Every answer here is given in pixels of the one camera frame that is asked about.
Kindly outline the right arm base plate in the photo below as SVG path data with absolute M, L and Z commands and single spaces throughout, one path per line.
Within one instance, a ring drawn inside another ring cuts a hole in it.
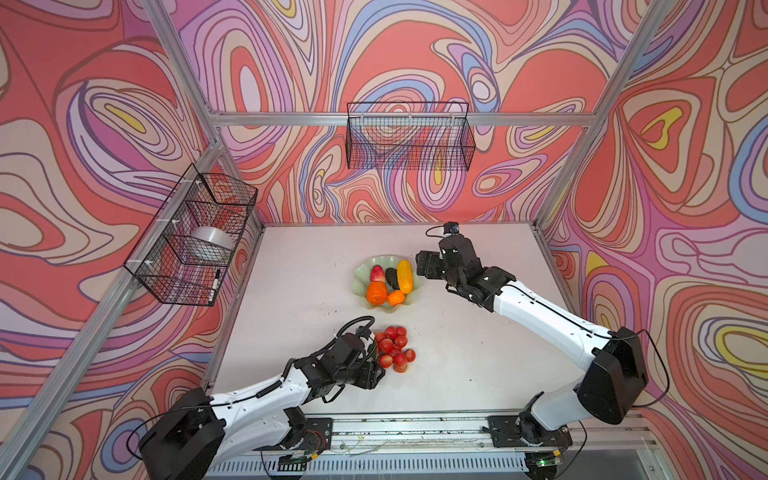
M 563 451 L 573 445 L 570 431 L 566 427 L 547 431 L 532 417 L 520 420 L 518 415 L 492 415 L 486 421 L 481 431 L 491 437 L 495 448 Z

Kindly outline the red lychee bunch with leaf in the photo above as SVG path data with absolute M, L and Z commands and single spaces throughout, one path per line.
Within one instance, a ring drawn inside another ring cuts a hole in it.
M 409 347 L 408 330 L 402 326 L 389 326 L 374 333 L 373 361 L 382 369 L 405 373 L 416 359 Z

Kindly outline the small orange tangerine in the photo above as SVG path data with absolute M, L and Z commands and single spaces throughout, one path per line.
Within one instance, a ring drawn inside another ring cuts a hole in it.
M 400 305 L 400 304 L 404 303 L 405 300 L 406 300 L 406 295 L 402 291 L 400 291 L 400 290 L 394 290 L 394 291 L 390 292 L 388 297 L 387 297 L 387 303 L 390 306 Z

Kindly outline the large orange fake fruit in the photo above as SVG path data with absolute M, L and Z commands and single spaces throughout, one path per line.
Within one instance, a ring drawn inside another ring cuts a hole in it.
M 370 282 L 365 297 L 372 305 L 383 305 L 388 301 L 389 291 L 387 284 L 381 281 Z

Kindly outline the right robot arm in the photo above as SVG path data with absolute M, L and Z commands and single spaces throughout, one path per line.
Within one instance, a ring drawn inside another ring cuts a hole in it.
M 456 223 L 444 226 L 435 251 L 416 256 L 418 275 L 443 280 L 448 292 L 513 320 L 558 348 L 583 376 L 536 394 L 518 414 L 514 437 L 540 446 L 560 428 L 588 418 L 618 425 L 648 384 L 639 335 L 609 330 L 555 305 L 497 266 L 485 266 Z

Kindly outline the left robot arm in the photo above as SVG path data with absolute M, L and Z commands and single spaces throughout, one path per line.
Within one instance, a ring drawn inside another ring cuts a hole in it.
M 201 388 L 187 392 L 138 442 L 148 476 L 201 479 L 211 466 L 246 452 L 300 445 L 310 433 L 304 404 L 330 403 L 348 385 L 376 388 L 385 371 L 375 352 L 371 330 L 361 327 L 244 389 L 212 396 Z

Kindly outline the red yellow fake peach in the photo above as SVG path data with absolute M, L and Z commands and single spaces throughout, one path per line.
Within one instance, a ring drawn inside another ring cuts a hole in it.
M 371 269 L 369 279 L 371 283 L 374 283 L 374 282 L 385 283 L 386 282 L 385 269 L 380 265 L 374 265 Z

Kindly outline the dark fake avocado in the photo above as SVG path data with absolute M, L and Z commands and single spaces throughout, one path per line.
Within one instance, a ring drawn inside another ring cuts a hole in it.
M 386 282 L 391 290 L 399 290 L 398 273 L 396 268 L 387 268 L 386 270 Z

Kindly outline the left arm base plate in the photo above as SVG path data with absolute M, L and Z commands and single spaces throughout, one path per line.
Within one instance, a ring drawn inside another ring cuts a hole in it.
M 313 417 L 289 422 L 289 431 L 278 443 L 282 450 L 302 450 L 306 454 L 321 453 L 331 447 L 333 419 Z

